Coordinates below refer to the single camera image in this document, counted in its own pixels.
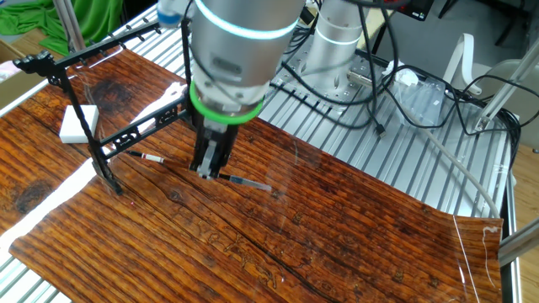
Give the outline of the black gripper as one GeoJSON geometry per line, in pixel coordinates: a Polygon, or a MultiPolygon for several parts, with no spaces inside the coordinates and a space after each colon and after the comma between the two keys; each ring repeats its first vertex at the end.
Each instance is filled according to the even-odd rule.
{"type": "Polygon", "coordinates": [[[201,178],[217,178],[228,162],[237,138],[238,125],[225,125],[225,130],[211,130],[204,125],[205,118],[195,122],[195,153],[189,169],[201,178]]]}

